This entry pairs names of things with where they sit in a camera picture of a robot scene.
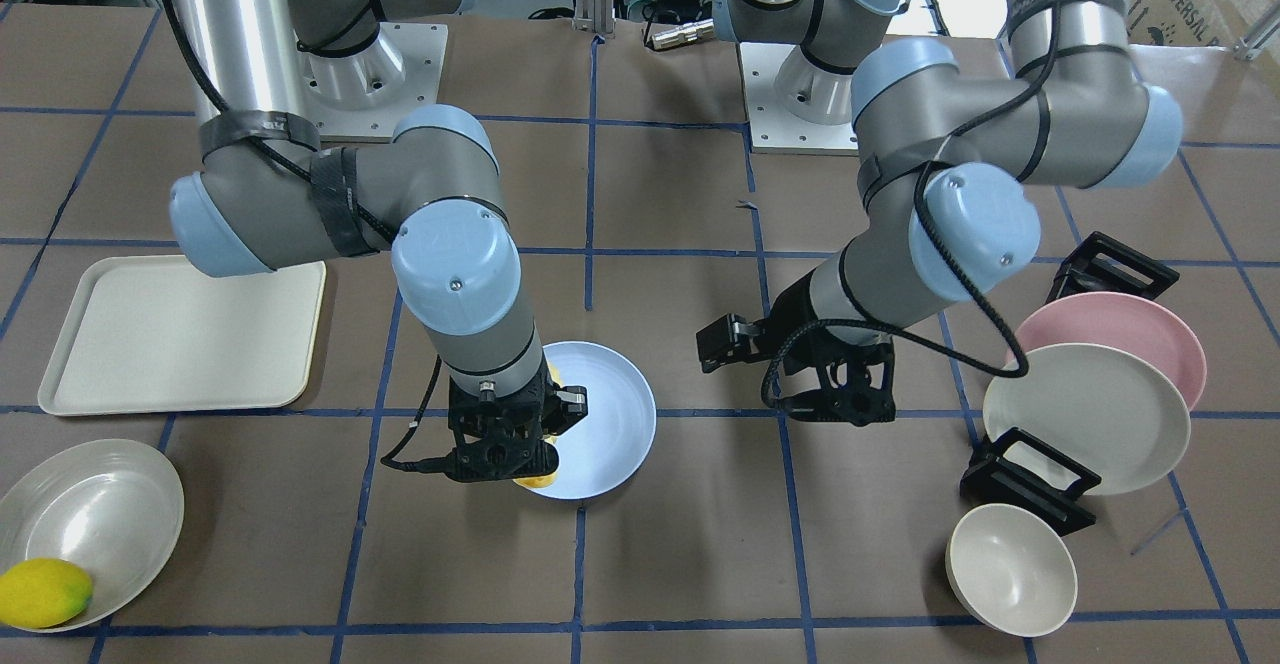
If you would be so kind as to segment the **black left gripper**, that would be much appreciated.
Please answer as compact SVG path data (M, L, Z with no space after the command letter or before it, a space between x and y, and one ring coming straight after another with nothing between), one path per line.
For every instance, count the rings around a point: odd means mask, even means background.
M722 365L755 363L768 367L760 385L763 406L796 421L845 421L855 427L891 422L895 328L864 319L756 319L726 313L696 333L698 360L704 374ZM813 368L818 386L780 398L782 374Z

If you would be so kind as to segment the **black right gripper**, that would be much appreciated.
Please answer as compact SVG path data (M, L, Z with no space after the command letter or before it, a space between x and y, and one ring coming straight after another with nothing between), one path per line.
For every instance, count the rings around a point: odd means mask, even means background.
M547 374L535 374L521 390L498 398L494 391L471 394L452 383L448 426L454 447L444 455L440 472L453 481L471 484L553 471L556 453L541 441L545 386ZM552 412L559 406L561 420L550 426L559 436L589 413L585 386L558 386L550 403Z

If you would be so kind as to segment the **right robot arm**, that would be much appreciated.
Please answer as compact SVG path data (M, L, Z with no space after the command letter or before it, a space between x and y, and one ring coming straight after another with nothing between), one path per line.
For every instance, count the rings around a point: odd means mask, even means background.
M250 63L283 67L279 23L241 14L284 0L163 0L192 75L215 109L201 127L204 171L172 187L180 249L211 278L271 273L388 251L407 308L451 376L454 449L398 471L458 482L554 473L556 438L588 415L584 386L554 381L525 298L518 249L500 209L499 168L483 125L422 105L372 148L321 148L317 127L271 104Z

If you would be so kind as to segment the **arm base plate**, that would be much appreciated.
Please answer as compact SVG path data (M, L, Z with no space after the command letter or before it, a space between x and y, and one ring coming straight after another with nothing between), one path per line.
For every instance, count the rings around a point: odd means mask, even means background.
M300 52L306 116L324 143L385 143L404 116L434 104L448 36L443 23L385 22L348 58Z
M854 73L823 70L799 45L740 43L742 91L756 154L873 154L936 139L995 107L1018 84L964 75L943 38L892 38Z

